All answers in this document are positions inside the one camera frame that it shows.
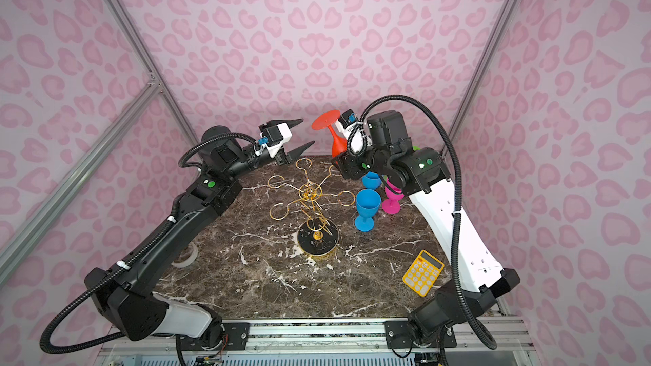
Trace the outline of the blue wine glass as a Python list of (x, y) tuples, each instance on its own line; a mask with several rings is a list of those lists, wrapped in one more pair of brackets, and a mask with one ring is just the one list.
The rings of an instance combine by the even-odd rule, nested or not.
[(357, 230), (362, 232), (371, 231), (374, 226), (374, 216), (381, 205), (381, 196), (374, 190), (364, 189), (356, 196), (355, 206), (358, 216), (354, 224)]
[(365, 176), (362, 177), (361, 181), (363, 186), (366, 189), (370, 190), (376, 190), (382, 185), (380, 176), (374, 172), (368, 172)]

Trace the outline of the red wine glass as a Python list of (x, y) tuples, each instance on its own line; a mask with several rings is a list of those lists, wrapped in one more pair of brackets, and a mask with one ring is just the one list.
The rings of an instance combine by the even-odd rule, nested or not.
[(341, 113), (338, 110), (330, 110), (319, 116), (311, 125), (313, 130), (329, 130), (332, 135), (332, 157), (336, 158), (344, 154), (348, 149), (347, 140), (335, 131)]

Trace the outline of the magenta wine glass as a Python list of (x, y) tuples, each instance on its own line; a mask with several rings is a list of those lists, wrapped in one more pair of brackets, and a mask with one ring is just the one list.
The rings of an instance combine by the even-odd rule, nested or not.
[(396, 215), (400, 212), (400, 201), (403, 199), (402, 190), (387, 181), (385, 186), (386, 200), (381, 204), (382, 210), (387, 215)]

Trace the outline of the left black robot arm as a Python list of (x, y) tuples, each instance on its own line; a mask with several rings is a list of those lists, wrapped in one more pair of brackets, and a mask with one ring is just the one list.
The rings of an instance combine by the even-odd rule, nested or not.
[(180, 159), (181, 167), (199, 174), (175, 198), (168, 218), (122, 260), (87, 275), (98, 312), (132, 341), (166, 335), (193, 338), (208, 348), (222, 344), (220, 315), (200, 304), (162, 298), (154, 289), (195, 237), (230, 208), (242, 191), (240, 178), (267, 164), (292, 164), (311, 146), (284, 148), (301, 122), (270, 120), (259, 126), (256, 138), (223, 125), (207, 130)]

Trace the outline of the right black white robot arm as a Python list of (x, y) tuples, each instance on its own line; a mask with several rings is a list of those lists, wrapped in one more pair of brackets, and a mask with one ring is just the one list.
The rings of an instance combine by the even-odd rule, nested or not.
[(386, 190), (402, 193), (425, 218), (449, 261), (451, 281), (409, 314), (408, 338), (418, 346), (443, 343), (454, 325), (467, 324), (495, 349), (497, 342), (479, 318), (520, 284), (520, 276), (493, 257), (464, 211), (460, 169), (449, 169), (430, 147), (415, 149), (398, 111), (364, 121), (350, 110), (335, 116), (332, 162), (342, 176), (358, 180), (375, 173)]

